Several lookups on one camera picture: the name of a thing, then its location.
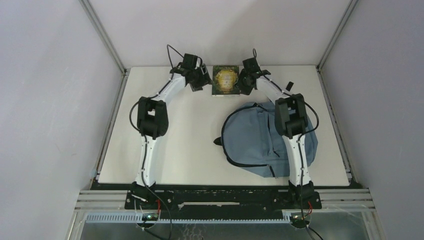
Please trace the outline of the blue student backpack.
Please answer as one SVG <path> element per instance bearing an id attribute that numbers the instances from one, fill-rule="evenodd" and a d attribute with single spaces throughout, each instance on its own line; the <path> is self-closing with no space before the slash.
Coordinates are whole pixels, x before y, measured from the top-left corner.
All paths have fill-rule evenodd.
<path id="1" fill-rule="evenodd" d="M 318 148 L 316 129 L 317 126 L 312 126 L 308 117 L 306 130 L 309 133 L 305 135 L 304 142 L 308 173 Z M 288 153 L 275 127 L 272 100 L 248 102 L 232 112 L 225 119 L 221 135 L 214 144 L 222 147 L 227 161 L 235 167 L 264 178 L 290 177 Z"/>

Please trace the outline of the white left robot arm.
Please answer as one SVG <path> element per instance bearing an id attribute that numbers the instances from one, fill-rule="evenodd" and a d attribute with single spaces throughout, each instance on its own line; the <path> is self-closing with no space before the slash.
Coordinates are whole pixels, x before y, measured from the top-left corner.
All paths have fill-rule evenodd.
<path id="1" fill-rule="evenodd" d="M 160 197 L 151 189 L 156 183 L 153 162 L 156 146 L 168 131 L 168 106 L 172 99 L 187 85 L 193 92 L 201 91 L 212 82 L 203 59 L 186 53 L 181 62 L 172 67 L 165 85 L 151 96 L 142 96 L 131 107 L 129 121 L 140 134 L 142 149 L 139 168 L 132 187 L 131 196 L 143 208 L 153 207 Z"/>

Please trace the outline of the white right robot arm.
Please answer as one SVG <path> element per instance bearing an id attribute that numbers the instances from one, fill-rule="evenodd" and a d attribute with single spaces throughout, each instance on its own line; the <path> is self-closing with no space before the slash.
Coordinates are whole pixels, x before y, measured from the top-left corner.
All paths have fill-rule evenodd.
<path id="1" fill-rule="evenodd" d="M 240 93 L 249 95 L 255 89 L 273 101 L 274 125 L 284 140 L 289 161 L 289 203 L 295 208 L 302 208 L 314 193 L 305 149 L 305 138 L 309 133 L 306 107 L 309 105 L 302 94 L 291 92 L 293 82 L 290 81 L 282 89 L 268 78 L 271 73 L 262 70 L 255 57 L 243 60 L 242 65 L 236 82 Z"/>

